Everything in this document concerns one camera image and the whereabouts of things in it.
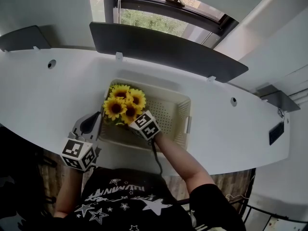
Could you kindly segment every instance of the window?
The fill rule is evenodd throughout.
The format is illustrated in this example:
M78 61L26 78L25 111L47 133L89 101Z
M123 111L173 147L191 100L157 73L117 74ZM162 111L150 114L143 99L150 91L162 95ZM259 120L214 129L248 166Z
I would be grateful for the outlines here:
M117 23L118 0L104 3L106 15L106 8L113 8L106 22ZM211 48L238 24L198 0L120 0L119 12L121 24L169 33Z
M104 0L90 0L93 21L105 22Z

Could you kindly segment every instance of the person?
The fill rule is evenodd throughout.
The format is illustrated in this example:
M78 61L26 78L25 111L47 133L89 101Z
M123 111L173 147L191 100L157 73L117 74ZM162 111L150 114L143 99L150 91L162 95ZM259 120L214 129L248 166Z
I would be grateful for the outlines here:
M159 175L98 168L81 194L82 172L69 169L57 197L52 229L244 231L242 219L197 160L161 132L154 140L186 183L189 213Z

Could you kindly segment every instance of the gray panel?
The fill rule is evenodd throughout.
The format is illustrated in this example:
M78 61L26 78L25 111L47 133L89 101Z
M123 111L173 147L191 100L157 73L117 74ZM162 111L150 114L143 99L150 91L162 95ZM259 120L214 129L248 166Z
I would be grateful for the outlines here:
M292 112L300 110L300 107L282 91L277 91L272 94L263 96L261 99L267 99L268 103L284 111Z
M205 46L170 34L120 24L90 23L97 52L116 54L182 69L228 82L248 67Z
M21 28L0 37L0 49L2 51L31 50L33 46L39 49L51 48L38 26Z
M257 89L257 92L255 93L255 95L258 97L263 97L263 96L266 96L266 95L269 95L269 94L272 94L278 91L280 90L274 87L273 85L268 85L263 88Z

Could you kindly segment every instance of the cable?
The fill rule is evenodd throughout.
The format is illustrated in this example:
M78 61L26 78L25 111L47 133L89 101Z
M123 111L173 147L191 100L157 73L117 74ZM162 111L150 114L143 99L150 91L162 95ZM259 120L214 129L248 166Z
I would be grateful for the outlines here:
M247 189L246 189L246 191L245 191L245 197L243 196L243 195L241 195L241 194L239 194L239 195L236 195L235 197L233 197L231 194L227 194L226 195L226 199L228 200L228 202L230 201L230 198L228 198L227 196L231 196L232 198L236 198L236 197L238 197L238 196L242 196L243 198L245 198L245 199L249 199L249 198L246 198L246 194L247 194L247 191L248 191L248 188L249 188L249 186L250 186L250 183L251 183L251 181L254 179L254 177L256 176L256 174L254 174L254 176L250 179L250 181L249 181L249 184L248 184L248 187L247 187Z
M227 194L227 195L226 195L226 199L227 199L228 201L230 201L230 198L227 197L227 196L229 196L229 195L230 195L232 198L236 198L236 197L238 197L238 196L242 196L242 197L245 198L245 199L249 199L249 198L244 197L244 196L241 195L241 194L236 195L235 197L233 197L231 194Z
M117 0L118 17L117 22L121 24L121 0Z
M283 121L284 121L284 119L285 119L284 111L283 111L282 109L278 108L277 114L278 114L281 118L283 118Z
M154 138L151 140L151 144L152 144L152 150L153 150L153 153L154 153L154 157L155 157L155 160L159 166L159 169L160 169L160 173L159 175L162 176L163 174L163 168L162 168L162 165L160 164L159 160L158 160L158 157L157 157L157 151L156 151L156 148L155 148L155 141L154 141Z

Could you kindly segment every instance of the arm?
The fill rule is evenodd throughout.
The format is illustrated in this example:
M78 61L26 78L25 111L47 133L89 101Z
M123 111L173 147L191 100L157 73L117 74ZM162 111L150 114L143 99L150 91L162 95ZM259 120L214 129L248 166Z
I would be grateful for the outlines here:
M214 184L208 172L192 155L159 132L155 142L175 171L185 181L188 193L204 184Z
M64 218L72 212L81 196L83 172L73 168L66 168L65 179L57 197L54 217Z

